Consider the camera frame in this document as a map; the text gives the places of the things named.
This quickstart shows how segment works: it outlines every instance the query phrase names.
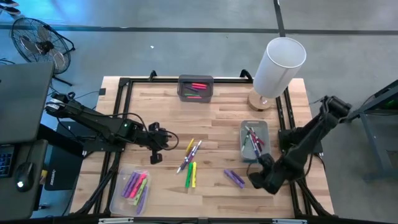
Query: gray floor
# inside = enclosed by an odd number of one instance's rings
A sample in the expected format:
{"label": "gray floor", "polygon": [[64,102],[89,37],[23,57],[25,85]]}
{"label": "gray floor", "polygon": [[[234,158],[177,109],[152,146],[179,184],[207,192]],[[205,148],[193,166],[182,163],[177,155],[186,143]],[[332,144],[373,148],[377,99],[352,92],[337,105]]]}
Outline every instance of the gray floor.
{"label": "gray floor", "polygon": [[[49,24],[121,27],[277,28],[271,0],[118,0],[19,1],[27,17]],[[398,2],[394,0],[280,0],[286,29],[396,30]],[[0,23],[12,18],[3,13]],[[0,58],[24,62],[0,30]],[[72,64],[54,82],[58,91],[77,95],[98,90],[105,75],[206,74],[237,76],[243,68],[255,74],[263,51],[277,34],[208,34],[150,32],[62,32],[74,41]],[[358,107],[369,95],[397,79],[398,36],[290,35],[306,48],[307,61],[297,74],[305,80],[310,101],[336,95]],[[96,94],[81,98],[94,106]],[[319,105],[312,105],[318,113]],[[52,128],[56,121],[44,116]],[[376,170],[361,123],[342,124],[324,140],[326,175],[335,213],[362,220],[398,222],[396,180],[365,183],[362,176]],[[35,217],[59,215],[69,192],[46,192],[42,202],[51,210]]]}

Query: computer mouse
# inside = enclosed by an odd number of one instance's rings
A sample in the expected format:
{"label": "computer mouse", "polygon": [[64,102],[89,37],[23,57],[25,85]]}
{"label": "computer mouse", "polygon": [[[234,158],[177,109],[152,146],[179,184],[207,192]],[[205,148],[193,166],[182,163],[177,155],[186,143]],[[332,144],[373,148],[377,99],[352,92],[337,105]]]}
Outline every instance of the computer mouse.
{"label": "computer mouse", "polygon": [[15,184],[19,192],[26,192],[33,187],[34,165],[31,162],[24,162],[18,166],[15,172]]}

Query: wooden tabletop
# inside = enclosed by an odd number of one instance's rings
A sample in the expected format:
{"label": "wooden tabletop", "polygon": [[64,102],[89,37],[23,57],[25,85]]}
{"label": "wooden tabletop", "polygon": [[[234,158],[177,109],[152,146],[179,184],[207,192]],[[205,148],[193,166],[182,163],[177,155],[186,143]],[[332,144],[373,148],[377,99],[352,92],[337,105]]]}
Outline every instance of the wooden tabletop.
{"label": "wooden tabletop", "polygon": [[[104,77],[102,88],[106,94],[100,96],[96,110],[111,114],[114,108],[120,77]],[[280,128],[273,101],[264,112],[253,111],[247,105],[250,84],[215,84],[211,103],[185,103],[177,96],[176,83],[135,83],[132,89],[129,112],[137,113],[146,125],[155,121],[180,138],[178,147],[161,151],[163,162],[151,165],[150,151],[144,147],[128,144],[121,158],[123,164],[134,164],[149,171],[152,177],[145,217],[225,217],[225,218],[289,218],[293,217],[292,199],[288,185],[282,186],[276,195],[263,189],[255,189],[246,177],[247,163],[241,162],[239,150],[239,125],[244,119],[264,120],[269,126],[271,154],[280,156],[277,131]],[[289,85],[296,126],[311,120],[310,107],[303,79],[295,78]],[[124,91],[120,112],[123,110]],[[186,172],[177,175],[186,147],[191,140],[202,140],[196,154],[197,187],[185,188]],[[83,161],[71,212],[81,208],[93,193],[100,179],[104,153],[96,152]],[[232,169],[239,174],[246,186],[240,189],[223,173]],[[310,190],[324,208],[333,213],[328,184],[321,162],[313,159],[307,183]],[[298,189],[300,208],[301,191]],[[103,206],[108,197],[104,191]]]}

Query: wooden lamp base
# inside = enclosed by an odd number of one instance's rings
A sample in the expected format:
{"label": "wooden lamp base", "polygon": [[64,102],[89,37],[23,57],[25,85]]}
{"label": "wooden lamp base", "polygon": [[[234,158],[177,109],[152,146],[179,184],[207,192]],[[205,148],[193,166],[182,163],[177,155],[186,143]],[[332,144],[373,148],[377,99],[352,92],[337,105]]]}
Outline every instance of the wooden lamp base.
{"label": "wooden lamp base", "polygon": [[264,111],[272,105],[271,100],[261,96],[253,89],[248,96],[248,105],[255,111]]}

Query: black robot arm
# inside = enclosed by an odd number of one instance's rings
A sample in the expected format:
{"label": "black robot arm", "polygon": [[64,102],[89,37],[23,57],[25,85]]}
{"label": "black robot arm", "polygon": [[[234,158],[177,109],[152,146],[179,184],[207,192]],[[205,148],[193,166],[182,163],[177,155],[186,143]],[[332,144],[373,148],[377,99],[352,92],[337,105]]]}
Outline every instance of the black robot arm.
{"label": "black robot arm", "polygon": [[276,194],[285,180],[300,181],[305,177],[303,168],[308,155],[351,109],[350,104],[335,96],[325,96],[321,102],[320,113],[304,127],[279,132],[280,148],[284,153],[276,162],[269,154],[258,159],[263,170],[249,174],[255,188],[264,188]]}
{"label": "black robot arm", "polygon": [[85,151],[123,151],[124,144],[128,142],[150,149],[151,164],[162,161],[162,155],[158,152],[168,147],[170,136],[166,129],[160,128],[159,123],[153,123],[146,129],[137,121],[117,116],[110,117],[87,108],[74,100],[74,96],[74,93],[67,95],[53,93],[45,110],[56,118],[71,118],[97,134],[83,141]]}

